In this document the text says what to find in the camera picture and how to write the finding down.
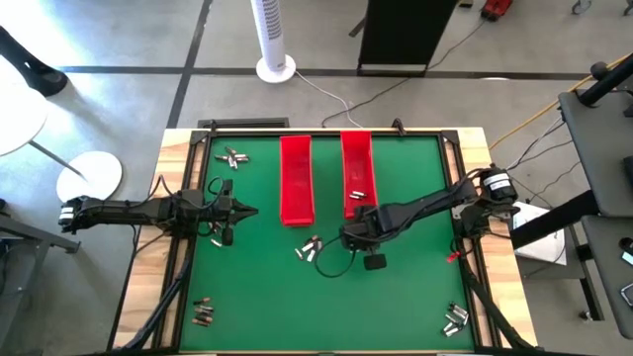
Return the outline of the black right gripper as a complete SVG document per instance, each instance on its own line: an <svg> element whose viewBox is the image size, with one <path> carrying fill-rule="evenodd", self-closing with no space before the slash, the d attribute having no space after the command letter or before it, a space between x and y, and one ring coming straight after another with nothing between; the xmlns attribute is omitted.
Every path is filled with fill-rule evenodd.
<svg viewBox="0 0 633 356"><path fill-rule="evenodd" d="M352 253L364 252L364 268L367 271L384 269L387 267L387 258L378 250L383 242L386 242L391 234L384 231L379 220L379 208L377 206L361 206L354 210L354 218L344 224L339 234L342 246Z"/></svg>

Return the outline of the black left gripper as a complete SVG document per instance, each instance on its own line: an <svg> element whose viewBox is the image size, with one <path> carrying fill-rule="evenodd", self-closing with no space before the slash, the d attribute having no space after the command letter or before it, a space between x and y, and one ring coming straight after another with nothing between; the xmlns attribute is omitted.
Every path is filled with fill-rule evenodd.
<svg viewBox="0 0 633 356"><path fill-rule="evenodd" d="M243 204L234 197L233 180L227 179L222 183L211 205L202 216L207 230L201 232L201 236L211 236L213 234L211 225L219 223L222 226L222 230L218 233L221 244L223 246L232 246L234 242L233 225L257 214L257 208Z"/></svg>

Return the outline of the long red plastic bin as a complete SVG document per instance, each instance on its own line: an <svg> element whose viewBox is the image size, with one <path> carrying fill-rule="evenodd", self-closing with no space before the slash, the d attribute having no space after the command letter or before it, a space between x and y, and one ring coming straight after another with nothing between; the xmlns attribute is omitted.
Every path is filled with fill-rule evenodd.
<svg viewBox="0 0 633 356"><path fill-rule="evenodd" d="M378 195L373 165L372 133L343 131L340 133L343 172L343 215L354 217L354 210L362 205L376 206ZM350 199L352 191L366 194L362 200Z"/></svg>
<svg viewBox="0 0 633 356"><path fill-rule="evenodd" d="M280 219L283 226L308 226L316 220L312 137L280 137Z"/></svg>

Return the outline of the black rectangular bar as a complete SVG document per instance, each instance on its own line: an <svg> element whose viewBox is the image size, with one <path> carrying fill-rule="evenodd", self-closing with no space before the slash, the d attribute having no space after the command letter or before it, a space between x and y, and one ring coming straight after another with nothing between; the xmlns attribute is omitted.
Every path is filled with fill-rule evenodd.
<svg viewBox="0 0 633 356"><path fill-rule="evenodd" d="M250 119L214 119L218 123L218 129L287 129L288 118L250 118ZM200 120L198 129L208 129L210 120Z"/></svg>

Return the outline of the green table mat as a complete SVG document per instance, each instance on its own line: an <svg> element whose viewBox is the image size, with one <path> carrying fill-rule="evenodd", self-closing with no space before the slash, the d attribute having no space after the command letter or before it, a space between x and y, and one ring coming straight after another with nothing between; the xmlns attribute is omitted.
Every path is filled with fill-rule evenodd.
<svg viewBox="0 0 633 356"><path fill-rule="evenodd" d="M223 137L249 161L236 170L211 158L213 183L233 180L233 193L258 214L239 222L232 246L200 236L187 293L211 298L213 322L186 320L185 351L421 351L470 350L470 328L451 337L442 329L451 303L466 297L460 267L450 260L453 226L448 212L416 222L382 244L387 267L367 271L361 255L337 238L343 225L341 143L336 136L312 141L316 220L286 227L280 220L280 144L275 137ZM322 249L301 249L313 235ZM295 253L299 249L304 257Z"/></svg>

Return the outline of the white tower fan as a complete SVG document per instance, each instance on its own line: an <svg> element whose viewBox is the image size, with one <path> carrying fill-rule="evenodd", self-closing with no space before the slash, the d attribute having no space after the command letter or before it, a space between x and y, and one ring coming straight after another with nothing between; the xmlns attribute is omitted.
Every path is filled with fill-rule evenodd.
<svg viewBox="0 0 633 356"><path fill-rule="evenodd" d="M261 58L256 75L264 82L279 84L290 80L297 69L286 53L279 0L250 0Z"/></svg>

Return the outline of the white box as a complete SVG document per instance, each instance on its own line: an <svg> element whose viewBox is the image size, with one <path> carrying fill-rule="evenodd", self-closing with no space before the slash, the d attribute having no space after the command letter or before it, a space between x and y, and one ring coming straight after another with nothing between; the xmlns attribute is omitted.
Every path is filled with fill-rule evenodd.
<svg viewBox="0 0 633 356"><path fill-rule="evenodd" d="M519 208L519 211L512 217L512 228L518 228L549 212L548 209L543 209L521 202L515 202L513 205L516 208ZM514 253L520 257L566 266L567 257L565 247L565 233L562 229L560 229L535 242L515 248Z"/></svg>

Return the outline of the black beam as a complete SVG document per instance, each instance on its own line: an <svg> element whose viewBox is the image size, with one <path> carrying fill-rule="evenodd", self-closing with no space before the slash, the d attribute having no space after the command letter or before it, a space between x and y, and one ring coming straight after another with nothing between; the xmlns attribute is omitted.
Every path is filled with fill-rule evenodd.
<svg viewBox="0 0 633 356"><path fill-rule="evenodd" d="M584 216L595 216L599 208L592 190L585 191L565 204L556 207L510 232L514 249L523 247L550 233L577 223Z"/></svg>

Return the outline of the grey metal stand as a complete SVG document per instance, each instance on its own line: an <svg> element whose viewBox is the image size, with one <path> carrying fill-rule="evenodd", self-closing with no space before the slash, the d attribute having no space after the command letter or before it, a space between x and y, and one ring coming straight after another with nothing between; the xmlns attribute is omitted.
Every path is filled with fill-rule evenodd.
<svg viewBox="0 0 633 356"><path fill-rule="evenodd" d="M80 243L13 219L0 199L0 356L8 355L14 328L48 251L76 253Z"/></svg>

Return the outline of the black stand leg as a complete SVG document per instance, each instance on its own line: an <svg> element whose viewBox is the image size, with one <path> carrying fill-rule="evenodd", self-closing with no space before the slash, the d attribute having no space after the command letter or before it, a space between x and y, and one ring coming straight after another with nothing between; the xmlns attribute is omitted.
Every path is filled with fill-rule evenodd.
<svg viewBox="0 0 633 356"><path fill-rule="evenodd" d="M0 26L0 55L17 69L32 89L45 97L59 93L68 83L65 73L39 60L2 26Z"/></svg>

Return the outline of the grey workstation desk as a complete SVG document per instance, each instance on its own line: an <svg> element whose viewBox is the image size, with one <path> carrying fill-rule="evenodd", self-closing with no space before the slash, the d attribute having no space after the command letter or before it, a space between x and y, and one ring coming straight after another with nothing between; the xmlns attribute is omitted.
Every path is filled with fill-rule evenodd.
<svg viewBox="0 0 633 356"><path fill-rule="evenodd" d="M562 93L559 102L599 208L597 215L582 217L581 224L617 328L633 340L633 309L620 295L633 282L633 266L621 258L618 245L622 237L633 238L633 183L624 165L633 156L633 118L624 116L633 97L610 93L587 107L576 94Z"/></svg>

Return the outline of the red black tool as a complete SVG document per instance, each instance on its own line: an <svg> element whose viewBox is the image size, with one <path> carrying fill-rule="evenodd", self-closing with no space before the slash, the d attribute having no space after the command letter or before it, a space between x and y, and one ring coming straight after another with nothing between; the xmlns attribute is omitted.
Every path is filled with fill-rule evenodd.
<svg viewBox="0 0 633 356"><path fill-rule="evenodd" d="M513 0L486 0L484 7L481 9L481 17L490 22L496 22L502 17Z"/></svg>

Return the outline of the black pole with knob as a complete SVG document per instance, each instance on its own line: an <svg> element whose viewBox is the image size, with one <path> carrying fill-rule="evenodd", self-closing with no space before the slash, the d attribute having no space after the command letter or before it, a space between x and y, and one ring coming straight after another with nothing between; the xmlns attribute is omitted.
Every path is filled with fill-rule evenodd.
<svg viewBox="0 0 633 356"><path fill-rule="evenodd" d="M633 53L630 53L613 69L608 70L602 78L598 79L594 85L582 93L579 96L579 101L583 105L590 107L612 89L622 84L631 75L633 75Z"/></svg>

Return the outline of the black aluminium table frame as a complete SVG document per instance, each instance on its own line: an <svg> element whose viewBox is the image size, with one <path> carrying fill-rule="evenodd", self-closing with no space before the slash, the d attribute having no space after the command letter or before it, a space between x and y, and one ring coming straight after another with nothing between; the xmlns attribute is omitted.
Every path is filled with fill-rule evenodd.
<svg viewBox="0 0 633 356"><path fill-rule="evenodd" d="M406 128L399 136L394 128L375 129L376 134L399 138L412 138L417 134L438 135L442 150L447 154L449 177L471 168L488 165L490 151L483 129L462 128ZM156 174L164 176L170 189L201 185L203 167L208 163L208 151L213 139L221 136L264 137L289 135L293 129L168 129L165 131L156 164ZM498 219L491 221L492 232L475 243L475 252L469 264L486 283L492 299L508 322L530 344L536 344L532 318L519 268L507 239L508 227ZM192 247L185 239L159 237L154 227L142 227L133 250L128 275L124 284L108 349L113 350L130 342L156 308L168 285L174 280ZM179 341L180 318L185 300L177 296L160 318L156 329L143 344L145 352L174 352Z"/></svg>

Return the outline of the white round pedestal table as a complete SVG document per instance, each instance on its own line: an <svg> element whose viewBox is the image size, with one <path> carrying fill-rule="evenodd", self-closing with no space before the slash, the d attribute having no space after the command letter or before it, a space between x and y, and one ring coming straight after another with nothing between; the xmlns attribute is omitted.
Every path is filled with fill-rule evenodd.
<svg viewBox="0 0 633 356"><path fill-rule="evenodd" d="M60 171L53 176L53 183L62 202L80 196L101 200L112 197L124 173L116 155L92 149L66 158L42 142L41 135L51 130L57 112L53 102L29 87L0 56L0 158L30 149L57 165Z"/></svg>

